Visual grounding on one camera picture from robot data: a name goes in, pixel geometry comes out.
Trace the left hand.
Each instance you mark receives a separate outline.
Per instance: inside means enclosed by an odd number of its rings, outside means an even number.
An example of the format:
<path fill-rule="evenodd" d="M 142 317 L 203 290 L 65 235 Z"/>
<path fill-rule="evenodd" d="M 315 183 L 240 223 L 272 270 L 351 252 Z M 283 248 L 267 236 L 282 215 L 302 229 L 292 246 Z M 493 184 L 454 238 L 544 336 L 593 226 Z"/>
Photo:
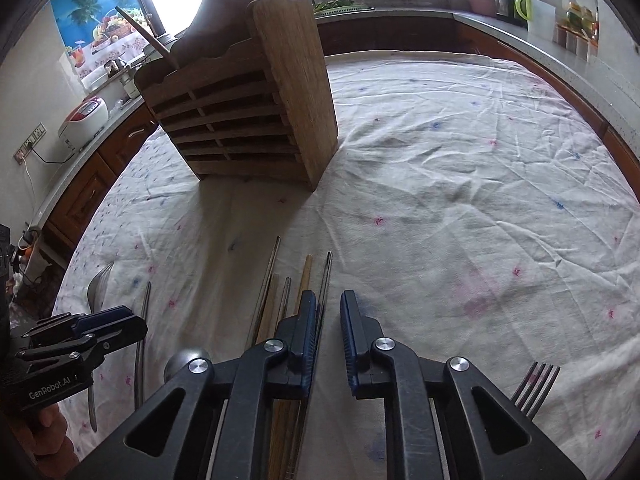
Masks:
<path fill-rule="evenodd" d="M 10 427 L 27 456 L 44 476 L 65 479 L 79 464 L 73 442 L 66 436 L 67 420 L 58 404 L 40 411 L 34 428 L 22 420 L 11 420 Z"/>

